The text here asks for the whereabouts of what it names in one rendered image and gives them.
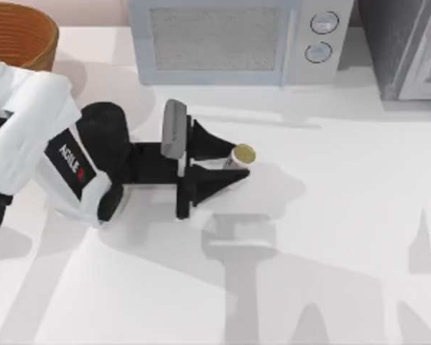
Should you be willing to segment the white bottle with gold cap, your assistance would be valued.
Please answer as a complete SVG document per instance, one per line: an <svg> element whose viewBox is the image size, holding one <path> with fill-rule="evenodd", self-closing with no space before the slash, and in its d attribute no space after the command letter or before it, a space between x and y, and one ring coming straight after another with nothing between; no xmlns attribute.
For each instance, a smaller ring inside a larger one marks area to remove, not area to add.
<svg viewBox="0 0 431 345"><path fill-rule="evenodd" d="M247 144L237 144L223 164L224 169L248 169L256 159L256 152Z"/></svg>

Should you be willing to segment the microwave oven door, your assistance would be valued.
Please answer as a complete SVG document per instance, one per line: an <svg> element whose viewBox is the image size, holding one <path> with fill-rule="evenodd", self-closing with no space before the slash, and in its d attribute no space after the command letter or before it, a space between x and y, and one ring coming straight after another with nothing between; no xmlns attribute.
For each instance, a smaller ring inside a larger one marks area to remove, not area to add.
<svg viewBox="0 0 431 345"><path fill-rule="evenodd" d="M291 0L127 0L144 85L278 86Z"/></svg>

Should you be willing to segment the pale microwave oven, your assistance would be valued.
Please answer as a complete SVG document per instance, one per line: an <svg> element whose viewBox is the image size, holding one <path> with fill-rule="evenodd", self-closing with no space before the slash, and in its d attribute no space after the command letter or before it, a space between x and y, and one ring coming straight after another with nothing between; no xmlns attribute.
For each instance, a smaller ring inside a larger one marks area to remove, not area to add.
<svg viewBox="0 0 431 345"><path fill-rule="evenodd" d="M306 86L338 69L354 0L127 0L145 85Z"/></svg>

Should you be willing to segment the round microwave knob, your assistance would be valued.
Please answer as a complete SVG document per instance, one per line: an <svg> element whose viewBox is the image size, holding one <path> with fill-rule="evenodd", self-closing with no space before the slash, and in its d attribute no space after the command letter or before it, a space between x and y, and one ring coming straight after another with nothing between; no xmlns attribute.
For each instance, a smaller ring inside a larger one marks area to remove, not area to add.
<svg viewBox="0 0 431 345"><path fill-rule="evenodd" d="M324 63L330 59L332 54L332 47L323 41L311 44L305 50L305 58L312 64Z"/></svg>
<svg viewBox="0 0 431 345"><path fill-rule="evenodd" d="M315 14L310 21L311 30L319 35L327 35L335 31L340 23L339 16L333 11Z"/></svg>

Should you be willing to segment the brown woven basket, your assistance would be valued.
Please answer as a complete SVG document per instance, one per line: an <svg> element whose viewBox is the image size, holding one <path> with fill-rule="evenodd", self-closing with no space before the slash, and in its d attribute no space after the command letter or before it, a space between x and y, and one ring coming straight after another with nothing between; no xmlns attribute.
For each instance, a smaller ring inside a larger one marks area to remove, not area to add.
<svg viewBox="0 0 431 345"><path fill-rule="evenodd" d="M50 72L59 37L59 27L48 14L30 6L0 1L1 62Z"/></svg>

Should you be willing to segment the grey cabinet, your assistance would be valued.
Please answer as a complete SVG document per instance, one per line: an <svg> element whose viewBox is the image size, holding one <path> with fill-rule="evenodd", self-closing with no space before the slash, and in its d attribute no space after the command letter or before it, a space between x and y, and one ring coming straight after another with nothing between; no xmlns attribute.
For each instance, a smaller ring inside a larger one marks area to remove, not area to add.
<svg viewBox="0 0 431 345"><path fill-rule="evenodd" d="M358 0L381 97L431 100L431 0Z"/></svg>

